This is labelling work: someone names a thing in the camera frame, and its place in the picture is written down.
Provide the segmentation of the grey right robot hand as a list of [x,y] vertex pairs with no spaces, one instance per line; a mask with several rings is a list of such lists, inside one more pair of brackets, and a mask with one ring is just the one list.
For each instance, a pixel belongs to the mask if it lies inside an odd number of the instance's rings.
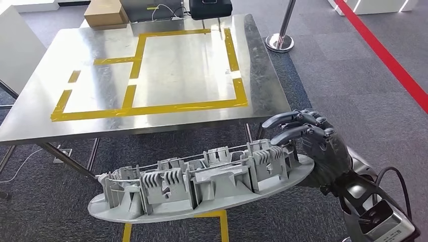
[[262,123],[265,130],[280,127],[271,144],[284,145],[300,140],[306,156],[314,160],[312,172],[299,187],[328,187],[352,168],[347,146],[327,118],[313,109],[294,110],[274,115]]

